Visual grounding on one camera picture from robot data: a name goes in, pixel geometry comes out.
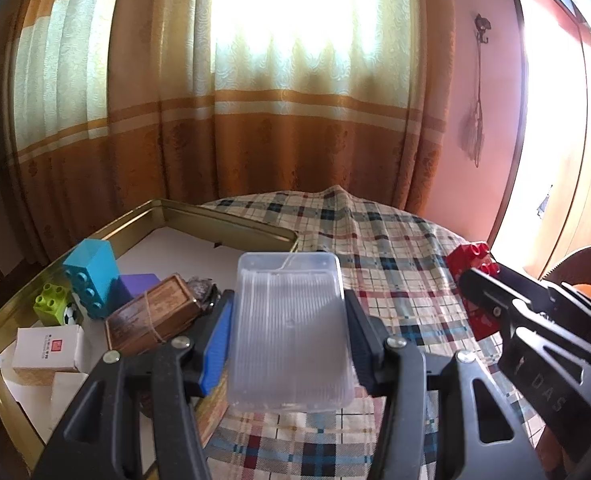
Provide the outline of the white box red logo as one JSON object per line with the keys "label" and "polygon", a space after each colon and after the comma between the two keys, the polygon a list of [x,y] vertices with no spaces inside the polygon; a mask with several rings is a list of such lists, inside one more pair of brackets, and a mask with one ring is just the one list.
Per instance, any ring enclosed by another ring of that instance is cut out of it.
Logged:
{"label": "white box red logo", "polygon": [[91,352],[82,326],[19,328],[12,367],[15,370],[87,373],[91,367]]}

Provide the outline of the clear plastic case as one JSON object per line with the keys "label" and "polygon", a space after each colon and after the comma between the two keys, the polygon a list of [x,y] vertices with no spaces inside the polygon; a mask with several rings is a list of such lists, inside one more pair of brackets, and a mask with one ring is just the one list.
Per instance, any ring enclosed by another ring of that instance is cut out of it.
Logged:
{"label": "clear plastic case", "polygon": [[246,252],[238,261],[227,398],[247,412],[338,411],[354,377],[340,261]]}

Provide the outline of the plaid tablecloth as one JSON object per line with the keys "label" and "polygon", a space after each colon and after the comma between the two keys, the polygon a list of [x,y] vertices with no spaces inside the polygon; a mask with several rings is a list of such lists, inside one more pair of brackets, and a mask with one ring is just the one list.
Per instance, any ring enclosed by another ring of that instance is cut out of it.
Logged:
{"label": "plaid tablecloth", "polygon": [[[445,257],[463,241],[443,226],[351,195],[270,192],[221,198],[208,208],[297,232],[303,252],[332,252],[343,281],[396,335],[430,353],[474,351],[531,441],[544,424],[497,367],[501,342],[476,341]],[[362,479],[373,461],[384,402],[355,391],[344,410],[260,414],[230,408],[206,446],[215,479]]]}

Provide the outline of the gold metal tin box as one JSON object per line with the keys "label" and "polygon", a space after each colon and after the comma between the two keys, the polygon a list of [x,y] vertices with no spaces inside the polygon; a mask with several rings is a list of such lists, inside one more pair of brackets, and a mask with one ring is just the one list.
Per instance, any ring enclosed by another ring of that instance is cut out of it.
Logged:
{"label": "gold metal tin box", "polygon": [[293,252],[298,244],[297,233],[281,226],[149,200],[53,261],[0,309],[0,419],[27,468],[35,467],[51,434],[50,387],[23,385],[12,368],[16,332],[38,322],[36,298],[67,288],[80,310],[105,312],[123,296],[121,275],[145,273],[201,276],[231,288],[242,252]]}

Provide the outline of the green soccer ball block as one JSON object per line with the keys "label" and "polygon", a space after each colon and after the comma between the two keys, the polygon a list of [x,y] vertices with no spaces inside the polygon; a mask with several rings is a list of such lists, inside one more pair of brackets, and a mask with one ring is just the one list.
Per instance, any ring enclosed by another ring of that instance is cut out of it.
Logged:
{"label": "green soccer ball block", "polygon": [[46,283],[35,297],[33,310],[43,326],[82,324],[80,312],[71,289]]}

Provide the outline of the white charger adapter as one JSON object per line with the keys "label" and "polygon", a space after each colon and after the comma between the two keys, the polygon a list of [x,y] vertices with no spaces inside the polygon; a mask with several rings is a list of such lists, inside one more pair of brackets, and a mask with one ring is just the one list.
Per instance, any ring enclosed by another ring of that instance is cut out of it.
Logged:
{"label": "white charger adapter", "polygon": [[51,426],[60,422],[88,375],[79,372],[56,372],[53,376],[50,398]]}

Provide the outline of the red toy building block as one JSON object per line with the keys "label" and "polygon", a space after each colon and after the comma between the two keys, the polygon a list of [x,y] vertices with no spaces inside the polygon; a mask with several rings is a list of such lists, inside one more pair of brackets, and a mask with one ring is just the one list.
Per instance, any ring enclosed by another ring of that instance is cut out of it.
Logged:
{"label": "red toy building block", "polygon": [[489,245],[485,242],[460,244],[446,256],[446,264],[463,300],[474,338],[480,341],[498,332],[497,318],[493,314],[488,314],[480,304],[486,281],[468,273],[470,269],[477,269],[485,275],[497,278],[501,266],[491,255]]}

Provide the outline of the orange cream striped curtain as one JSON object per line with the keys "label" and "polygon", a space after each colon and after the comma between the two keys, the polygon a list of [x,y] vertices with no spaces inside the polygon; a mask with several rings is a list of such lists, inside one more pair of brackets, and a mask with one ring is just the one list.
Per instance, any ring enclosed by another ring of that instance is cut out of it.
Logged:
{"label": "orange cream striped curtain", "polygon": [[454,0],[7,0],[0,183],[27,257],[154,198],[354,195],[421,214]]}

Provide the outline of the copper rose gift box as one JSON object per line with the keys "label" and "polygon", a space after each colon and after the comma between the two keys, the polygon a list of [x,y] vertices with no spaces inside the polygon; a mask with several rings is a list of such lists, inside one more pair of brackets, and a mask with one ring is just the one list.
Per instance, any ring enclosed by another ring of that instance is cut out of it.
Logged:
{"label": "copper rose gift box", "polygon": [[106,318],[109,349],[137,356],[187,330],[201,313],[199,300],[173,274]]}

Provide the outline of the purple rectangular block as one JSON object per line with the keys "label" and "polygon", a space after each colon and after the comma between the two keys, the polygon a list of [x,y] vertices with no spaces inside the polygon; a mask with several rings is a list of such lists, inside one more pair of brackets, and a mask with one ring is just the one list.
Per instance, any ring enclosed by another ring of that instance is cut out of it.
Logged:
{"label": "purple rectangular block", "polygon": [[158,283],[160,279],[152,273],[120,274],[116,284],[116,298],[121,304],[127,304]]}

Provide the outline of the hanging tassel wall ornament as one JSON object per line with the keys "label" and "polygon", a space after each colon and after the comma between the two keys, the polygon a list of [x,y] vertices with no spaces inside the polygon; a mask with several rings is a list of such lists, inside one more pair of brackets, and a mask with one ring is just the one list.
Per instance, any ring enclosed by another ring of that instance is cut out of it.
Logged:
{"label": "hanging tassel wall ornament", "polygon": [[460,130],[460,141],[463,151],[473,162],[475,167],[480,166],[484,144],[484,110],[482,102],[482,47],[489,43],[487,33],[492,29],[488,18],[478,13],[473,19],[475,27],[475,47],[477,50],[477,62],[474,73],[474,101],[470,107],[469,115]]}

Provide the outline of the teal toy building block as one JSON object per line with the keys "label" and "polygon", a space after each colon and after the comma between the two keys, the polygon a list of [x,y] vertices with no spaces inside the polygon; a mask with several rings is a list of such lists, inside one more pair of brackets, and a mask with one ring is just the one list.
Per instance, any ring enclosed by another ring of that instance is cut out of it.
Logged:
{"label": "teal toy building block", "polygon": [[82,240],[68,254],[62,266],[73,292],[90,318],[104,320],[115,310],[111,292],[120,272],[107,240]]}

